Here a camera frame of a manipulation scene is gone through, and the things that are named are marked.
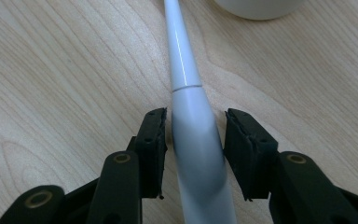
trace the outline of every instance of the wood grain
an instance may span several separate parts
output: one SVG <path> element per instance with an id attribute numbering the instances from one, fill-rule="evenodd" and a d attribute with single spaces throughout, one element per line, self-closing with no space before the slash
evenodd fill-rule
<path id="1" fill-rule="evenodd" d="M 280 151 L 358 194 L 358 0 L 312 0 L 273 21 L 212 0 L 181 7 L 222 140 L 223 112 L 247 111 Z M 35 186 L 91 181 L 147 111 L 170 110 L 167 46 L 162 0 L 0 1 L 0 216 Z M 145 223 L 184 222 L 167 140 L 165 200 L 144 200 Z M 229 176 L 239 223 L 271 223 L 268 202 L 245 202 Z"/>

